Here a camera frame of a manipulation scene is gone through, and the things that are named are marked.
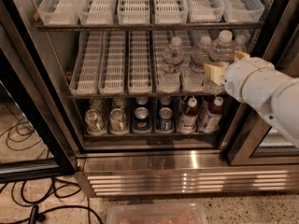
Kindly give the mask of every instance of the refrigerator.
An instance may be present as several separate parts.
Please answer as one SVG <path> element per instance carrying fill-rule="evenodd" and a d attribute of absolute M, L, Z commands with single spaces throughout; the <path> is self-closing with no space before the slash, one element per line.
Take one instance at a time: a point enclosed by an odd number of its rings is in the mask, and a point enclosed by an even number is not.
<path fill-rule="evenodd" d="M 44 160 L 0 163 L 1 182 L 74 175 L 88 197 L 298 189 L 298 148 L 251 107 L 225 92 L 218 94 L 224 100 L 224 114 L 217 131 L 155 131 L 159 97 L 171 96 L 176 103 L 186 95 L 201 99 L 213 94 L 184 91 L 182 87 L 170 94 L 158 91 L 153 47 L 160 34 L 170 34 L 170 38 L 186 36 L 193 46 L 201 31 L 211 35 L 221 30 L 247 31 L 252 57 L 264 58 L 277 70 L 298 77 L 299 0 L 259 1 L 264 10 L 255 22 L 228 22 L 221 17 L 219 21 L 187 19 L 186 23 L 167 24 L 154 16 L 158 13 L 155 0 L 149 0 L 146 24 L 126 24 L 119 16 L 112 24 L 84 24 L 81 20 L 57 25 L 38 17 L 36 12 L 43 0 L 0 0 L 0 81 L 52 154 Z M 118 3 L 113 11 L 115 17 L 121 14 Z M 76 85 L 74 91 L 72 81 L 79 79 L 74 76 L 78 72 L 76 63 L 82 60 L 82 40 L 91 33 L 98 33 L 103 39 L 110 35 L 109 41 L 111 34 L 124 35 L 121 42 L 116 42 L 124 47 L 123 92 L 101 90 L 103 70 L 95 72 L 99 84 L 96 92 L 79 93 Z M 130 41 L 139 33 L 148 40 L 146 56 L 152 87 L 146 94 L 130 92 L 127 82 L 133 47 Z M 101 61 L 107 59 L 109 46 L 103 45 L 99 51 L 103 55 Z M 134 133 L 135 98 L 143 96 L 149 97 L 152 129 L 149 133 Z M 88 133 L 85 113 L 90 109 L 90 100 L 104 99 L 110 112 L 112 100 L 119 97 L 127 101 L 128 132 L 112 133 L 107 118 L 105 134 Z"/>

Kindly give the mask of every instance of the white bottle cap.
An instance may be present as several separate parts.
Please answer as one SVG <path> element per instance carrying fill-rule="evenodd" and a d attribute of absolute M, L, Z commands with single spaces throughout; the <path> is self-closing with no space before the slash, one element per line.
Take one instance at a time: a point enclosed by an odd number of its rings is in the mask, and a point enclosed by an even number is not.
<path fill-rule="evenodd" d="M 244 35 L 237 35 L 235 38 L 236 44 L 242 45 L 242 44 L 245 44 L 246 42 L 247 42 L 247 39 Z"/>
<path fill-rule="evenodd" d="M 223 43 L 227 43 L 231 41 L 232 38 L 233 38 L 233 34 L 228 30 L 223 30 L 219 33 L 219 40 Z"/>
<path fill-rule="evenodd" d="M 175 47 L 178 47 L 181 45 L 181 39 L 179 36 L 174 36 L 172 37 L 171 39 L 171 45 L 175 46 Z"/>
<path fill-rule="evenodd" d="M 216 97 L 214 100 L 216 106 L 221 106 L 223 104 L 223 99 L 221 97 Z"/>
<path fill-rule="evenodd" d="M 190 98 L 188 101 L 188 106 L 196 107 L 196 105 L 197 105 L 197 100 L 195 98 Z"/>
<path fill-rule="evenodd" d="M 208 46 L 209 44 L 211 44 L 211 42 L 212 42 L 211 37 L 206 35 L 200 39 L 200 43 L 203 44 L 204 46 Z"/>

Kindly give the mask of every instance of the white robotic arm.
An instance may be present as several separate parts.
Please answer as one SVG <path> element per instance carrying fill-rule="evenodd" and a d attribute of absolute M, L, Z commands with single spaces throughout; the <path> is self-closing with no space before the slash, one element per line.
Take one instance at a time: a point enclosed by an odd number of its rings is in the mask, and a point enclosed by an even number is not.
<path fill-rule="evenodd" d="M 250 105 L 299 147 L 299 79 L 280 73 L 261 58 L 247 58 L 227 68 L 223 83 L 228 94 Z"/>

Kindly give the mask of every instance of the floor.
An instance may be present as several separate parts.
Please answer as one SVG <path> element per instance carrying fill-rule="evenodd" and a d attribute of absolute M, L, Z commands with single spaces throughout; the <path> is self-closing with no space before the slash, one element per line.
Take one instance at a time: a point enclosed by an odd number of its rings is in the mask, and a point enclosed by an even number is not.
<path fill-rule="evenodd" d="M 18 131 L 10 130 L 10 139 L 7 139 L 8 132 L 5 131 L 11 127 L 15 128 L 20 120 L 22 124 Z M 33 160 L 49 155 L 46 146 L 39 141 L 38 135 L 30 130 L 30 126 L 25 121 L 26 119 L 23 119 L 22 113 L 14 104 L 0 103 L 0 134 L 4 133 L 0 136 L 0 162 Z M 52 182 L 55 184 L 56 196 L 52 193 Z M 44 198 L 50 187 L 49 197 Z M 112 207 L 150 203 L 199 203 L 205 210 L 209 224 L 299 223 L 299 189 L 298 192 L 209 193 L 87 199 L 79 190 L 73 176 L 60 177 L 59 180 L 54 181 L 41 179 L 25 184 L 23 182 L 0 184 L 0 223 L 28 223 L 28 220 L 17 221 L 28 218 L 32 206 L 41 199 L 45 200 L 37 203 L 39 213 L 55 207 L 67 208 L 46 213 L 42 223 L 101 223 L 93 213 L 89 213 L 83 207 L 90 207 L 103 223 L 107 223 L 107 214 Z"/>

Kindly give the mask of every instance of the speckled floor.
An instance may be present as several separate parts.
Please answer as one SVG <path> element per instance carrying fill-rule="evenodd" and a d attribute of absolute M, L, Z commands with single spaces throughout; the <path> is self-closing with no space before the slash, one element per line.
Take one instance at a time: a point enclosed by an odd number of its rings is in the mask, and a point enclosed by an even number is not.
<path fill-rule="evenodd" d="M 0 133 L 17 122 L 21 113 L 13 105 L 0 104 Z M 0 138 L 0 145 L 5 143 L 5 137 Z M 0 158 L 3 160 L 5 151 L 9 152 L 11 161 L 24 157 L 33 159 L 45 146 L 40 143 L 24 155 L 22 152 L 13 154 L 11 150 L 1 147 Z M 74 177 L 61 177 L 65 181 L 76 182 Z M 4 184 L 0 184 L 0 223 L 11 223 L 28 218 L 31 206 L 21 198 L 21 182 L 13 188 L 13 183 L 8 184 L 3 190 Z M 50 179 L 34 180 L 26 183 L 24 197 L 33 202 L 41 199 L 47 193 L 51 185 Z M 76 187 L 67 187 L 59 190 L 59 195 L 64 196 L 78 190 Z M 68 198 L 60 199 L 50 195 L 48 199 L 40 203 L 39 212 L 49 210 L 56 206 L 82 205 L 90 206 L 106 223 L 107 212 L 114 206 L 149 203 L 200 203 L 206 212 L 209 224 L 294 224 L 299 223 L 299 188 L 298 192 L 255 192 L 255 193 L 209 193 L 192 195 L 154 195 L 154 196 L 128 196 L 106 197 L 87 199 L 81 192 Z M 46 214 L 43 223 L 53 224 L 85 224 L 99 223 L 93 214 L 88 215 L 84 209 L 61 209 Z"/>

